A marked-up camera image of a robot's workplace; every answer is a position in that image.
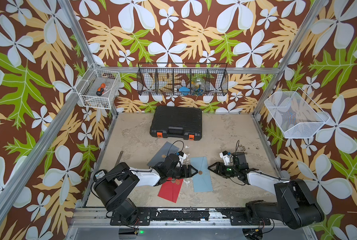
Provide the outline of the light blue envelope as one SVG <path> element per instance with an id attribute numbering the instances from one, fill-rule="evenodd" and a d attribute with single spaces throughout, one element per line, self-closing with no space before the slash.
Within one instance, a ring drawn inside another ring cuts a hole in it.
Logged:
<path id="1" fill-rule="evenodd" d="M 193 190 L 195 193 L 212 192 L 212 182 L 210 171 L 208 169 L 208 161 L 206 157 L 191 158 L 190 164 L 198 170 L 198 173 L 192 177 Z"/>

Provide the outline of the red envelope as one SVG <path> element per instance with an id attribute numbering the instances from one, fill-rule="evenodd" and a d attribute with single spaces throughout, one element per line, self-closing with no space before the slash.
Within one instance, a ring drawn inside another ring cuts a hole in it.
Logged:
<path id="1" fill-rule="evenodd" d="M 168 178 L 168 180 L 161 185 L 158 197 L 176 203 L 179 197 L 182 183 L 183 180 Z"/>

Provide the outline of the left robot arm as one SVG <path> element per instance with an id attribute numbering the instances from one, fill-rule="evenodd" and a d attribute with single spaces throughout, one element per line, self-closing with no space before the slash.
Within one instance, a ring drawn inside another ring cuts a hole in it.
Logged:
<path id="1" fill-rule="evenodd" d="M 156 187 L 169 180 L 187 179 L 198 174 L 195 167 L 182 163 L 185 158 L 183 152 L 171 153 L 164 161 L 148 169 L 131 168 L 126 163 L 119 163 L 109 172 L 97 171 L 91 188 L 106 210 L 119 218 L 121 224 L 133 225 L 140 220 L 139 209 L 129 199 L 133 189 Z"/>

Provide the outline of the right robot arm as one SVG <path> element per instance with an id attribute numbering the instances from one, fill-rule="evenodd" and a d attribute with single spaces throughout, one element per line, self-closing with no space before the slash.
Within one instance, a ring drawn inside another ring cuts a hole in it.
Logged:
<path id="1" fill-rule="evenodd" d="M 305 181 L 274 177 L 251 168 L 244 152 L 224 151 L 220 157 L 222 162 L 210 165 L 210 172 L 224 179 L 236 178 L 242 185 L 258 187 L 276 197 L 275 202 L 256 200 L 246 203 L 237 215 L 248 224 L 277 220 L 296 230 L 325 219 L 322 208 Z"/>

